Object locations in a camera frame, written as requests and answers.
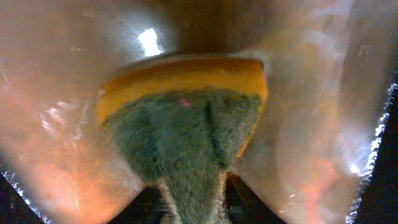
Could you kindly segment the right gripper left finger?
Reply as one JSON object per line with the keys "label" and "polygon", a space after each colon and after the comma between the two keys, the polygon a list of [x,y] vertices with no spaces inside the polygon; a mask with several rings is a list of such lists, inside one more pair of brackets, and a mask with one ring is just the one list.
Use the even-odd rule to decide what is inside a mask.
{"label": "right gripper left finger", "polygon": [[165,206],[159,190],[146,187],[108,224],[160,224],[164,215]]}

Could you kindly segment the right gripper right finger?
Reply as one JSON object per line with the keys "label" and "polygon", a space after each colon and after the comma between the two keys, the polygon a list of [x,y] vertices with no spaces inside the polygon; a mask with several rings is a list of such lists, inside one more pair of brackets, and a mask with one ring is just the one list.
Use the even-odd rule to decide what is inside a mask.
{"label": "right gripper right finger", "polygon": [[225,195],[233,224],[285,224],[237,175],[228,174]]}

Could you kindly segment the green yellow sponge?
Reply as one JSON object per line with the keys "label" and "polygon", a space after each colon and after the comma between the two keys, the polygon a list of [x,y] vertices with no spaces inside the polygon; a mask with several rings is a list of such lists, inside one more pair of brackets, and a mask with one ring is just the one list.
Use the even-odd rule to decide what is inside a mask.
{"label": "green yellow sponge", "polygon": [[177,60],[105,83],[96,119],[139,180],[160,192],[164,223],[229,223],[227,177],[267,95],[258,59]]}

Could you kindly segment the white plate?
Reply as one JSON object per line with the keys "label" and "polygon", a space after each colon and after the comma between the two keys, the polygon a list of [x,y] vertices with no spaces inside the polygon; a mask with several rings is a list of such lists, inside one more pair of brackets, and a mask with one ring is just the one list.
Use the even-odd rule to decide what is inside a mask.
{"label": "white plate", "polygon": [[353,223],[396,48],[396,1],[2,1],[1,174],[45,223],[107,223],[148,186],[97,122],[104,84],[252,58],[266,107],[230,173],[287,223]]}

